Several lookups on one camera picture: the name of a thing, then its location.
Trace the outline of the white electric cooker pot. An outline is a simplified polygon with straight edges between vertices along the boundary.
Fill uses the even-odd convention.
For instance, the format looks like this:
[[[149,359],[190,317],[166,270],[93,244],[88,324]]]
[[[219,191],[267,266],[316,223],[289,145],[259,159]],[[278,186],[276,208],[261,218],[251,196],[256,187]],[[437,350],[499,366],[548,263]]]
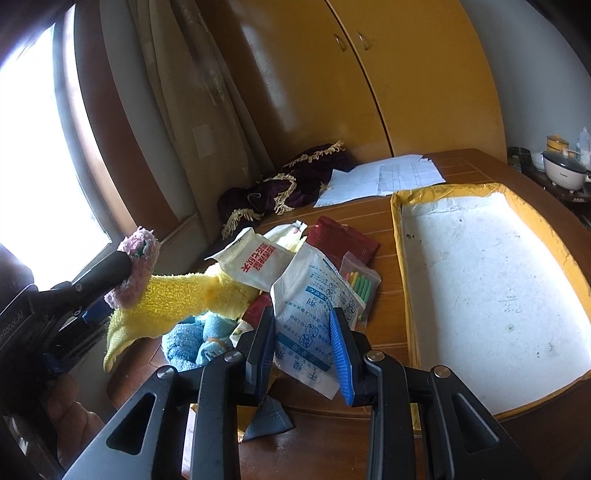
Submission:
[[[551,182],[569,192],[581,190],[590,171],[578,160],[568,154],[544,151],[545,172]]]

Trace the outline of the white packet red text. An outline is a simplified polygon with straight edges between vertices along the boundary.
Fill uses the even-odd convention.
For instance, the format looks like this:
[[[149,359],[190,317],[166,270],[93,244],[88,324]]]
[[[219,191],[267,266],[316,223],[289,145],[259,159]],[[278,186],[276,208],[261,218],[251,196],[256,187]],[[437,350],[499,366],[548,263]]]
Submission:
[[[307,226],[301,222],[278,225],[266,234],[252,227],[208,259],[214,259],[226,275],[247,286],[269,292],[290,261]]]

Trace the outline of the yellow-edged white tray box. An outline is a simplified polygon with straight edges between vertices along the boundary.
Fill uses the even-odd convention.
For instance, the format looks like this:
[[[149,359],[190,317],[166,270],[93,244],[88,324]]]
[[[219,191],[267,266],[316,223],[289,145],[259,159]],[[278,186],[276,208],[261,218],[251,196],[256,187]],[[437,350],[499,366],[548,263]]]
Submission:
[[[414,368],[449,367],[510,418],[590,376],[590,286],[555,229],[498,183],[394,193]]]

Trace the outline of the dark grey cloth piece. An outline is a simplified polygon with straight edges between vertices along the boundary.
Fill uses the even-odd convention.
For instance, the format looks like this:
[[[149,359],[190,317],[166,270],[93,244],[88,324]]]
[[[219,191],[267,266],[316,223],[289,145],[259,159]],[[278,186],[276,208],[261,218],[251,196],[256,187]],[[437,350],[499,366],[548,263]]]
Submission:
[[[280,401],[266,397],[259,405],[249,426],[243,433],[242,441],[247,442],[259,437],[283,434],[294,428],[287,412],[283,410]]]

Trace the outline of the white paper sheets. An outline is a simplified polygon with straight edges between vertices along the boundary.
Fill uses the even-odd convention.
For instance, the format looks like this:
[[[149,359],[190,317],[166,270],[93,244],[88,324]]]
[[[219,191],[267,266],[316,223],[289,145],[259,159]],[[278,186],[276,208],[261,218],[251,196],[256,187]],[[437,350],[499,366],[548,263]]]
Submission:
[[[314,207],[329,207],[368,197],[384,197],[403,190],[445,182],[432,159],[418,154],[397,156],[362,164],[349,172],[332,171],[327,189]]]

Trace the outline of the yellow wooden wardrobe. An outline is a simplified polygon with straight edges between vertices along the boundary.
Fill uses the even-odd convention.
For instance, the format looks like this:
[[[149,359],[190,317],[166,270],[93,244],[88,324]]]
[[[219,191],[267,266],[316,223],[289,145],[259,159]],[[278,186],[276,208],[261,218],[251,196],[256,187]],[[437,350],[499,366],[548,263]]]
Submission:
[[[506,154],[496,85],[458,1],[201,1],[271,161],[344,143],[356,160]]]

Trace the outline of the purple gold-fringed cloth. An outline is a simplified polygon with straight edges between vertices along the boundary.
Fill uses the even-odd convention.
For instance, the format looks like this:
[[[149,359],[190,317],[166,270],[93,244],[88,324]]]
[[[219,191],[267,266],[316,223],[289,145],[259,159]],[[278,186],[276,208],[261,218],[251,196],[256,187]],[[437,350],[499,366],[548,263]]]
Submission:
[[[252,186],[226,190],[217,202],[221,238],[231,238],[272,214],[281,216],[315,203],[328,189],[332,172],[349,172],[353,167],[355,162],[339,140],[305,150]]]

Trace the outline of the clear bag coloured sticks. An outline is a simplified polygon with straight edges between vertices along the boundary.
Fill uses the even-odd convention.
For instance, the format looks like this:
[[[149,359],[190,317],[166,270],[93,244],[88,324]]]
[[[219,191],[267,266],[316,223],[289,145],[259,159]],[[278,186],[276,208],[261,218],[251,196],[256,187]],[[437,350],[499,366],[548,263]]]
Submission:
[[[353,288],[353,292],[362,300],[363,314],[358,324],[360,327],[365,328],[369,320],[374,299],[377,295],[377,290],[382,282],[382,277],[377,271],[363,264],[352,252],[346,252],[344,257],[342,257],[339,274],[345,278],[349,286]]]

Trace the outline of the yellow lidded jar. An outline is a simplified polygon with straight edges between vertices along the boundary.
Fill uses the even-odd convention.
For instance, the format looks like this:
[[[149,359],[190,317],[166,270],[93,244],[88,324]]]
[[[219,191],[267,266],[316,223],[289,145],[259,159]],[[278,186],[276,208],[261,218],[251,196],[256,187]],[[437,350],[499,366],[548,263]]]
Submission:
[[[546,137],[546,147],[548,151],[559,152],[562,154],[569,149],[569,142],[559,134],[549,135]]]

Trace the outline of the white packet blue print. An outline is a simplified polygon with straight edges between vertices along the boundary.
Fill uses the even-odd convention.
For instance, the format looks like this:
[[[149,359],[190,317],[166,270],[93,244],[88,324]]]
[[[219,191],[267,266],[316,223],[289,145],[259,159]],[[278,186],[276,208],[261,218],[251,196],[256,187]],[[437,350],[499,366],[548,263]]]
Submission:
[[[325,398],[334,398],[339,380],[332,359],[331,311],[341,308],[349,328],[355,328],[365,302],[329,258],[308,243],[273,283],[270,297],[277,368]]]

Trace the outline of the pink fuzzy sock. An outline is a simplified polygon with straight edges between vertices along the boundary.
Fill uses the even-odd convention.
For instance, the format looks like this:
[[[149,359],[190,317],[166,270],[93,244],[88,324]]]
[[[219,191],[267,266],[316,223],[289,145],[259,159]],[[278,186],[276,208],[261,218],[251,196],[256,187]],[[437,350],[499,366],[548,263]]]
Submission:
[[[138,227],[117,247],[131,260],[131,273],[119,286],[109,291],[104,300],[112,309],[132,308],[141,299],[154,271],[160,243],[152,230]]]

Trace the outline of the beige curtain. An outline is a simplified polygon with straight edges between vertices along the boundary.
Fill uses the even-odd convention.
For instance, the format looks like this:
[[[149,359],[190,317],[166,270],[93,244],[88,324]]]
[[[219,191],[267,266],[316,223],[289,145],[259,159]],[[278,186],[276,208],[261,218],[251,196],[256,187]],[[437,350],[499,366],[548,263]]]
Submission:
[[[273,162],[193,1],[131,1],[156,104],[185,171],[207,240],[217,201],[273,171]]]

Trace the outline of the clear plastic bottle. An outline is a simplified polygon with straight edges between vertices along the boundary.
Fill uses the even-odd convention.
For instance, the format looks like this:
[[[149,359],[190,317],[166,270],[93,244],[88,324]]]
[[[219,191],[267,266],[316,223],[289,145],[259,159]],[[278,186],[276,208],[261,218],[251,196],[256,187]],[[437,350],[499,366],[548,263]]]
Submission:
[[[577,151],[580,161],[586,169],[591,169],[591,134],[586,127],[580,132],[577,141]]]

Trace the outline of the blue terry towel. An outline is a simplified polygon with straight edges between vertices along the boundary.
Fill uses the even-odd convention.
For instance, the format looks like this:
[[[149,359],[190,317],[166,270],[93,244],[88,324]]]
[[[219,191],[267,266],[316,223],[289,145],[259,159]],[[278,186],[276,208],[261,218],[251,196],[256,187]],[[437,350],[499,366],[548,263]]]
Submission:
[[[162,336],[163,355],[179,372],[202,367],[232,348],[236,326],[235,320],[209,311],[188,317]]]

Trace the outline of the yellow fuzzy towel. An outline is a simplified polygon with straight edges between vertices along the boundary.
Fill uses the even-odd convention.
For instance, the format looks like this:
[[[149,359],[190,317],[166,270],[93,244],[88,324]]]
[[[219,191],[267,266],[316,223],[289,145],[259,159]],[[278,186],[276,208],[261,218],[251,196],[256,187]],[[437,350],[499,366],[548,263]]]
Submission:
[[[259,289],[232,279],[216,264],[204,273],[150,278],[139,301],[117,307],[110,316],[103,370],[135,340],[157,338],[180,321],[207,311],[238,320],[259,296]]]

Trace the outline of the red foil bag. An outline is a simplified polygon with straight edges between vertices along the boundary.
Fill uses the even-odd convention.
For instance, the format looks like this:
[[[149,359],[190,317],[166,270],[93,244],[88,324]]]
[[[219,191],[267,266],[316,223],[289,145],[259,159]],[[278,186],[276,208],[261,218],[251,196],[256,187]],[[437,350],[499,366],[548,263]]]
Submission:
[[[341,268],[342,259],[348,252],[363,265],[368,265],[380,247],[376,240],[327,216],[319,217],[308,227],[305,241],[323,252],[336,269]]]

